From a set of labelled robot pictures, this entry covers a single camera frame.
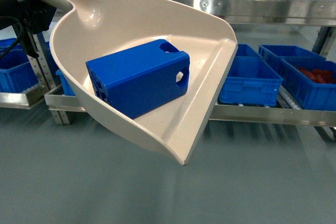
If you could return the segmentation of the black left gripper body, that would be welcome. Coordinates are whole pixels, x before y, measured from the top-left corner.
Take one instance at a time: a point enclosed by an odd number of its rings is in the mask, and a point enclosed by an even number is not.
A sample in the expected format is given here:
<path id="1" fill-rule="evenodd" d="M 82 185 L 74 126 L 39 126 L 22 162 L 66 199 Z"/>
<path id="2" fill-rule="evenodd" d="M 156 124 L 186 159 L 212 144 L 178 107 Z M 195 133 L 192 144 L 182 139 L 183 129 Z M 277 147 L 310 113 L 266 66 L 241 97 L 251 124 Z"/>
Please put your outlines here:
<path id="1" fill-rule="evenodd" d="M 37 58 L 31 35 L 46 31 L 55 12 L 55 7 L 42 0 L 1 0 L 1 29 L 12 26 L 16 34 L 14 42 L 1 51 L 1 57 L 21 45 L 25 54 Z"/>

